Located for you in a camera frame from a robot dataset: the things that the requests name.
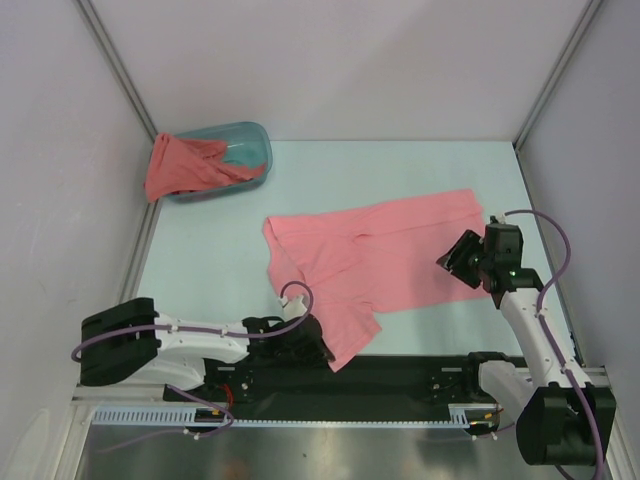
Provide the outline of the light pink t shirt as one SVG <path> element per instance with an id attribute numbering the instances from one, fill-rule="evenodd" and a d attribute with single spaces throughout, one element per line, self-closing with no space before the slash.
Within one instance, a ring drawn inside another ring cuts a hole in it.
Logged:
<path id="1" fill-rule="evenodd" d="M 268 276 L 314 295 L 313 315 L 337 372 L 380 332 L 378 313 L 485 297 L 438 266 L 461 235 L 483 231 L 472 190 L 404 198 L 343 211 L 271 216 L 263 225 Z"/>

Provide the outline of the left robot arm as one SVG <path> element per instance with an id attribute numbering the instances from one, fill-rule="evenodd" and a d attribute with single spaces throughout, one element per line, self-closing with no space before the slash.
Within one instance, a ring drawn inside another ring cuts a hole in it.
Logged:
<path id="1" fill-rule="evenodd" d="M 209 363 L 315 367 L 333 361 L 305 298 L 283 298 L 281 304 L 280 316 L 247 317 L 222 325 L 160 313 L 146 297 L 96 313 L 83 320 L 81 345 L 72 353 L 80 365 L 79 383 L 169 384 L 207 400 L 221 387 L 221 376 Z"/>

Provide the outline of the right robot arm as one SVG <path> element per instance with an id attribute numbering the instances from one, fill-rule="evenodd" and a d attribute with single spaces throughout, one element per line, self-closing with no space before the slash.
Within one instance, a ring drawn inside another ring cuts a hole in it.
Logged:
<path id="1" fill-rule="evenodd" d="M 467 286 L 489 293 L 516 336 L 529 375 L 507 360 L 486 360 L 463 373 L 473 401 L 489 396 L 514 420 L 529 465 L 592 466 L 601 472 L 616 411 L 556 337 L 538 273 L 522 265 L 524 239 L 516 225 L 492 221 L 483 234 L 465 231 L 438 265 Z"/>

